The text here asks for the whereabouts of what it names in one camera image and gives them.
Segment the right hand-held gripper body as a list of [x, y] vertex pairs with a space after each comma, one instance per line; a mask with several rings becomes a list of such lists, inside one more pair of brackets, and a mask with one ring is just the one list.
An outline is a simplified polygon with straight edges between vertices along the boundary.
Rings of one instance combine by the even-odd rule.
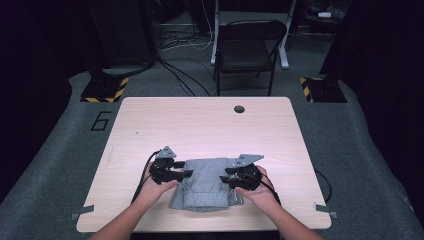
[[230, 178], [238, 178], [239, 183], [236, 187], [253, 191], [259, 185], [262, 178], [262, 173], [259, 171], [255, 162], [263, 159], [263, 155], [241, 154], [229, 168], [238, 168], [237, 175], [229, 175]]

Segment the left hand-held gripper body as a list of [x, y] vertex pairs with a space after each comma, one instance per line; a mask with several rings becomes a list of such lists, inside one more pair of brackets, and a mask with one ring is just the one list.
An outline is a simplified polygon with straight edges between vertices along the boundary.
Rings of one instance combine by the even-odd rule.
[[163, 182], [178, 179], [178, 173], [171, 171], [171, 168], [174, 166], [175, 157], [176, 154], [169, 146], [164, 147], [155, 155], [149, 173], [156, 184], [161, 185]]

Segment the grey shorts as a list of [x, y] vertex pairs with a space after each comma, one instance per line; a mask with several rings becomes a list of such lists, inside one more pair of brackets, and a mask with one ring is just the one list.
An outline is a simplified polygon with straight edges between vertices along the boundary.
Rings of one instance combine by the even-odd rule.
[[225, 169], [233, 163], [234, 159], [231, 158], [187, 160], [184, 170], [192, 170], [192, 176], [178, 184], [169, 207], [193, 212], [212, 212], [243, 205], [243, 197], [220, 179], [221, 176], [228, 176]]

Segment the person's left hand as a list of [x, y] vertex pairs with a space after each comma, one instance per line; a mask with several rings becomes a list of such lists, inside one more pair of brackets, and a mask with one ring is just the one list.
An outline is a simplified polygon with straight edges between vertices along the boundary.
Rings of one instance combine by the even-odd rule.
[[157, 184], [152, 179], [147, 179], [144, 182], [134, 203], [137, 207], [141, 207], [142, 209], [149, 209], [160, 199], [160, 197], [165, 192], [175, 188], [178, 184], [179, 182], [177, 180], [172, 180], [163, 184]]

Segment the person's right hand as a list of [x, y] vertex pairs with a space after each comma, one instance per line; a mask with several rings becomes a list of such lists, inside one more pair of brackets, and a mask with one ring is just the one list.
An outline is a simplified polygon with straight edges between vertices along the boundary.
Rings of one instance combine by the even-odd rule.
[[276, 201], [273, 187], [268, 179], [267, 171], [260, 165], [257, 166], [262, 173], [261, 183], [254, 191], [248, 191], [237, 187], [235, 192], [242, 197], [249, 199], [259, 210], [267, 216], [270, 216], [280, 207]]

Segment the striped black stand base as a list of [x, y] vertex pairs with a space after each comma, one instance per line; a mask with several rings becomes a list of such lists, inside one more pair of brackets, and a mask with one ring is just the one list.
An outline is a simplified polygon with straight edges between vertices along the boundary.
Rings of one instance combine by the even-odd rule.
[[109, 77], [106, 80], [90, 80], [82, 94], [81, 102], [89, 103], [113, 103], [117, 102], [124, 93], [128, 78]]
[[300, 78], [304, 96], [311, 103], [346, 103], [338, 83], [328, 83], [322, 78]]

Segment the black folding chair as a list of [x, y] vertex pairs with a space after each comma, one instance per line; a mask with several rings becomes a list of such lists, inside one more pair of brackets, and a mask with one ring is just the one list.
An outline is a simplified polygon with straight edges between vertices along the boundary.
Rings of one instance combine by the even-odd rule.
[[287, 34], [279, 20], [242, 20], [221, 25], [216, 40], [214, 79], [221, 95], [221, 74], [269, 72], [272, 93], [279, 45]]

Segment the black cabinet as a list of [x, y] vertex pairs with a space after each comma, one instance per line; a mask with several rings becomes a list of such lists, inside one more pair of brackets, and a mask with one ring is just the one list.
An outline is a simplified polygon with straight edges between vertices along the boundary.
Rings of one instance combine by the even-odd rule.
[[148, 0], [87, 0], [108, 65], [150, 68], [157, 57]]

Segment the dark curtain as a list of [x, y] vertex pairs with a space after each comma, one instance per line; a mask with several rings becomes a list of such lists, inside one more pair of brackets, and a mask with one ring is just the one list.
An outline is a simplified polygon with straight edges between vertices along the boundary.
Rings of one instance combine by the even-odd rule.
[[0, 0], [0, 203], [37, 155], [72, 94], [27, 0]]
[[424, 0], [351, 0], [321, 71], [356, 94], [424, 228]]

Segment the grey metal bracket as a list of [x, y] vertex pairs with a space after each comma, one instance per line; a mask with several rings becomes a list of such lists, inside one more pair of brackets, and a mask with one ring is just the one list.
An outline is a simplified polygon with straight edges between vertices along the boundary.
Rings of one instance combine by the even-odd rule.
[[330, 216], [330, 218], [333, 218], [333, 219], [338, 219], [339, 218], [338, 212], [331, 211], [330, 208], [328, 206], [326, 206], [326, 205], [321, 205], [321, 204], [318, 204], [318, 203], [314, 203], [314, 208], [318, 212], [323, 212], [323, 213], [328, 214]]
[[69, 220], [70, 221], [78, 220], [81, 215], [86, 214], [86, 213], [90, 213], [90, 212], [93, 212], [93, 211], [94, 211], [94, 206], [93, 205], [84, 206], [84, 207], [80, 208], [78, 211], [73, 212], [70, 215]]

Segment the white desk frame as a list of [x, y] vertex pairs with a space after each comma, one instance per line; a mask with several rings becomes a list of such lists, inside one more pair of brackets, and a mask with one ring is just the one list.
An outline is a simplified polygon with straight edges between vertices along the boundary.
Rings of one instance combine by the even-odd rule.
[[[275, 19], [283, 22], [287, 29], [290, 29], [293, 17], [294, 10], [297, 0], [288, 0], [289, 9], [286, 12], [282, 13], [271, 13], [271, 12], [247, 12], [247, 11], [226, 11], [220, 9], [220, 0], [215, 0], [215, 9], [214, 9], [214, 44], [212, 48], [212, 55], [210, 63], [215, 64], [215, 54], [217, 50], [217, 39], [219, 33], [219, 27], [226, 23], [240, 21], [240, 20], [266, 20], [266, 19]], [[285, 36], [282, 42], [279, 45], [279, 56], [280, 56], [280, 65], [284, 70], [289, 68], [289, 62], [287, 58], [286, 50], [286, 41], [288, 36]]]

